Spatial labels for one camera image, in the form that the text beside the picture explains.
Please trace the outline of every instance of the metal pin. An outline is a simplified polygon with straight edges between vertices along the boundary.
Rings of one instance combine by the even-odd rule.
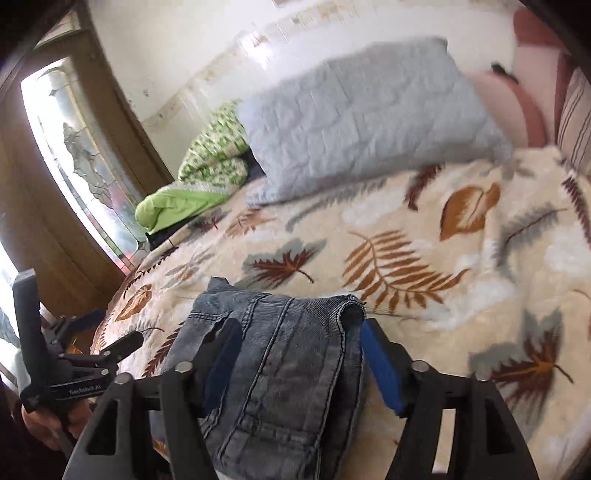
[[[115,377],[115,383],[117,385],[123,385],[124,383],[127,383],[133,379],[134,378],[130,373],[125,372],[125,373],[119,374]]]
[[[490,374],[484,374],[482,372],[476,372],[474,374],[474,376],[476,377],[476,379],[479,382],[487,382],[487,381],[489,381],[491,379],[491,375]]]
[[[190,372],[193,369],[193,364],[191,362],[185,360],[184,362],[177,363],[177,365],[174,367],[174,369],[178,373],[184,374],[186,372]]]
[[[411,364],[411,368],[415,372],[426,372],[427,370],[429,370],[429,364],[425,360],[415,360]]]

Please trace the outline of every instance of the green and white blanket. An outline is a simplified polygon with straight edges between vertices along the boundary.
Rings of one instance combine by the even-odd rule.
[[[222,105],[209,126],[191,143],[178,181],[158,189],[137,206],[135,218],[151,235],[226,202],[246,180],[248,150],[235,102]]]

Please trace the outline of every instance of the glass window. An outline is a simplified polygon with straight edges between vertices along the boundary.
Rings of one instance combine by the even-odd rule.
[[[17,273],[0,244],[0,371],[4,383],[7,380],[14,383],[14,378],[11,378],[15,371],[14,356],[20,346],[12,297],[12,282]]]
[[[135,220],[141,195],[102,134],[70,59],[21,83],[31,129],[57,186],[93,238],[125,273],[147,255]]]

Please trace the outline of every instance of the denim jacket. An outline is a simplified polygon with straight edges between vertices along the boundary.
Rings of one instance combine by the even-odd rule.
[[[191,360],[215,322],[242,323],[220,407],[202,421],[216,469],[238,479],[332,480],[363,404],[362,303],[239,290],[212,277],[164,369]]]

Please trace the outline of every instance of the bedspread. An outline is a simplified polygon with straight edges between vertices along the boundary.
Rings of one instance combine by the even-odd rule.
[[[355,293],[389,338],[441,372],[489,374],[541,479],[562,477],[591,437],[591,186],[554,147],[512,164],[441,164],[262,209],[255,182],[144,262],[113,299],[95,351],[132,329],[121,363],[157,375],[211,276],[291,296]],[[345,479],[385,478],[404,421],[373,379]],[[453,412],[436,469],[449,459]]]

